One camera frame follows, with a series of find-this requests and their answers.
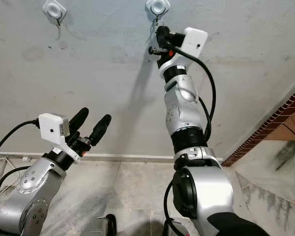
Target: concrete wall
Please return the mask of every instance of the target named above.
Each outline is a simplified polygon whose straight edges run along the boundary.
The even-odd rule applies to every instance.
[[[88,134],[105,113],[113,116],[94,153],[172,155],[164,124],[164,82],[147,54],[150,20],[145,0],[60,0],[68,9],[57,28],[42,13],[44,0],[0,0],[0,138],[44,112],[91,114]],[[164,21],[175,31],[209,33],[201,55],[217,86],[209,142],[226,158],[295,85],[295,0],[172,0]],[[211,90],[192,65],[207,106]],[[26,128],[3,151],[45,151]]]

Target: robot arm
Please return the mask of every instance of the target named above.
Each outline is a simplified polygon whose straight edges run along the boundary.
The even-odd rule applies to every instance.
[[[66,170],[99,142],[111,121],[111,116],[105,115],[92,134],[82,138],[77,130],[88,113],[88,109],[83,108],[70,122],[59,115],[39,116],[41,136],[55,148],[39,158],[19,179],[0,210],[0,236],[40,234],[49,204],[58,192]]]
[[[229,214],[235,215],[233,188],[213,150],[207,147],[198,93],[191,76],[186,73],[191,61],[175,52],[178,47],[192,57],[199,57],[207,33],[193,28],[186,28],[183,34],[171,33],[168,27],[160,26],[156,37],[161,50],[150,47],[149,52],[161,56],[157,64],[166,83],[166,127],[175,151],[176,172],[172,179],[174,205],[182,216],[192,220],[199,235],[221,235],[225,231],[220,227],[221,220],[227,222]],[[227,227],[236,227],[236,223],[240,225],[240,220],[228,223]],[[172,222],[169,218],[166,224],[172,228],[176,225],[176,228],[180,228],[181,235],[186,232],[181,224]],[[176,235],[166,224],[166,235]]]

